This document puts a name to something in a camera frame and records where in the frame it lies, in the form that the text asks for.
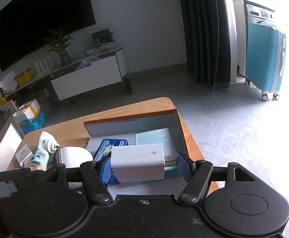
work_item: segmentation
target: tv stand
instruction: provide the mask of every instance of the tv stand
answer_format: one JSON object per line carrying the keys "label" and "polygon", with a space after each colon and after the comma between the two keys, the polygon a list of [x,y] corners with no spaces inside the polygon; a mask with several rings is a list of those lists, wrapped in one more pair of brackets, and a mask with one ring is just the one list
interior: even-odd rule
{"label": "tv stand", "polygon": [[100,60],[92,62],[90,66],[70,72],[52,80],[52,85],[59,100],[97,89],[110,84],[125,82],[128,73],[123,57],[123,47],[96,54]]}
{"label": "tv stand", "polygon": [[100,60],[93,62],[91,66],[75,71],[81,62],[77,60],[66,66],[53,67],[49,72],[36,76],[4,98],[8,101],[16,99],[18,104],[23,104],[28,101],[29,94],[34,93],[32,90],[46,88],[50,94],[47,102],[51,102],[119,82],[122,82],[127,94],[132,94],[123,46],[116,45],[114,49],[96,55]]}

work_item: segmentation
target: dark green curtain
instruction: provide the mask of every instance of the dark green curtain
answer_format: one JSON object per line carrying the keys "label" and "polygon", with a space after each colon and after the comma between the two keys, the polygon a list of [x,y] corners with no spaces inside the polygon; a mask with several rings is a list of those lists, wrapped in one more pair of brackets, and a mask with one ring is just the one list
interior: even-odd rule
{"label": "dark green curtain", "polygon": [[230,39],[225,0],[180,0],[187,69],[198,83],[230,83]]}

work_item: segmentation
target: television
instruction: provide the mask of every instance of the television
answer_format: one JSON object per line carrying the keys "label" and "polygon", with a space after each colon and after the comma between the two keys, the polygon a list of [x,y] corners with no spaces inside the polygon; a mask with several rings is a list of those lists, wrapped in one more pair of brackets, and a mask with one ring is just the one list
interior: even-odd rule
{"label": "television", "polygon": [[44,46],[49,29],[69,33],[96,24],[91,0],[12,0],[0,11],[0,68]]}

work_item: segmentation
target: blue suitcase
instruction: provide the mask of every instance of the blue suitcase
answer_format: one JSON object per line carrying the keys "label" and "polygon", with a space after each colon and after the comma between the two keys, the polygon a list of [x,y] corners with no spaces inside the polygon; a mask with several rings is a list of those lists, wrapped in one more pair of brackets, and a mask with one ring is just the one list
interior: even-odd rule
{"label": "blue suitcase", "polygon": [[285,34],[271,25],[249,24],[245,83],[259,88],[264,101],[267,93],[278,100],[284,66]]}

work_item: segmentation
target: blue plastic bag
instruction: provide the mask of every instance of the blue plastic bag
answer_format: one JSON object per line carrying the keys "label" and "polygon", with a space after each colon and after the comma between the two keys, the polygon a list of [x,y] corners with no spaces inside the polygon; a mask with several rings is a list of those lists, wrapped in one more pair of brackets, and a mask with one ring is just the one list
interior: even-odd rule
{"label": "blue plastic bag", "polygon": [[44,128],[45,124],[46,124],[46,116],[45,113],[41,110],[36,118],[26,119],[20,122],[19,126],[23,130],[24,134],[27,134],[31,131]]}

